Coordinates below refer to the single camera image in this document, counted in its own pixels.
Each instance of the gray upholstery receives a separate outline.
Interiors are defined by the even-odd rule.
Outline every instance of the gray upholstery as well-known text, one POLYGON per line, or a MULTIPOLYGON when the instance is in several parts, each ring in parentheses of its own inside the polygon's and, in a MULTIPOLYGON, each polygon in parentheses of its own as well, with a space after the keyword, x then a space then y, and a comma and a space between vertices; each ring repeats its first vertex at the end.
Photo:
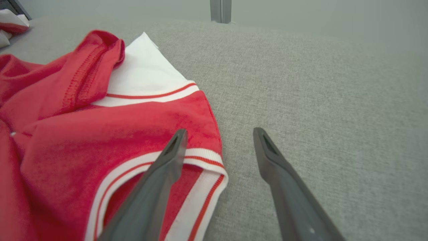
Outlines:
POLYGON ((40 18, 0 50, 47 63, 92 29, 145 31, 202 89, 230 181, 205 240, 280 240, 252 131, 263 127, 349 241, 428 240, 428 54, 216 23, 40 18))

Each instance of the red t-shirt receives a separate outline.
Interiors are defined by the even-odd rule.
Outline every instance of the red t-shirt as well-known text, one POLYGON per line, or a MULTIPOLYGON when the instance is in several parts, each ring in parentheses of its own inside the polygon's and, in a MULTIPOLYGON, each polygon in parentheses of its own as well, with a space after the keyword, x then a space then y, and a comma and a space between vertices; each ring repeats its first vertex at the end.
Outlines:
POLYGON ((0 67, 1 240, 95 240, 180 128, 160 239, 202 240, 227 184, 217 123, 145 33, 125 48, 92 31, 49 64, 2 55, 0 67))

